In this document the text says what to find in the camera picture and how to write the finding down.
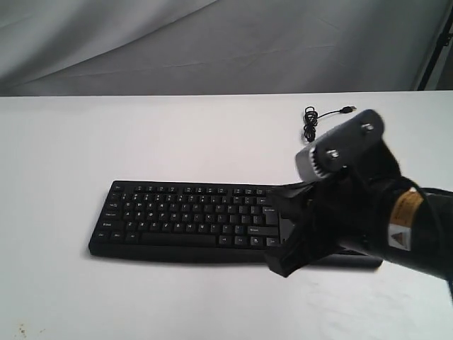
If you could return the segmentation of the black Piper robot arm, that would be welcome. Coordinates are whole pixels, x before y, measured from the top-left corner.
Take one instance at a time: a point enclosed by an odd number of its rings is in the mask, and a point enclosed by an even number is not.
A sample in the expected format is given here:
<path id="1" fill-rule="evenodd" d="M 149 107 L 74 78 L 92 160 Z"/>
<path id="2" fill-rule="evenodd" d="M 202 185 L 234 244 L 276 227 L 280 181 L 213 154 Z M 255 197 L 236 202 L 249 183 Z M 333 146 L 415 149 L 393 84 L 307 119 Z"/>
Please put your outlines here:
<path id="1" fill-rule="evenodd" d="M 280 276 L 351 250 L 452 282 L 452 193 L 403 176 L 383 142 L 323 180 L 269 196 L 294 225 L 265 253 Z"/>

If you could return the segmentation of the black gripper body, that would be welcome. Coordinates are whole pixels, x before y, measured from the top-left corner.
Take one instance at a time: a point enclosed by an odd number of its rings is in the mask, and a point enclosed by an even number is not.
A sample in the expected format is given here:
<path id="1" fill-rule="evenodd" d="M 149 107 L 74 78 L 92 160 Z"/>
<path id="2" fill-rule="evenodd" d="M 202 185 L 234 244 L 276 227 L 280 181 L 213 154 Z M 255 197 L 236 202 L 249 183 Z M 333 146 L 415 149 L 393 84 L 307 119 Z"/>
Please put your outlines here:
<path id="1" fill-rule="evenodd" d="M 407 256 L 407 229 L 390 222 L 407 184 L 385 142 L 346 151 L 311 145 L 304 158 L 316 174 L 304 197 L 304 258 L 341 248 L 382 259 Z"/>

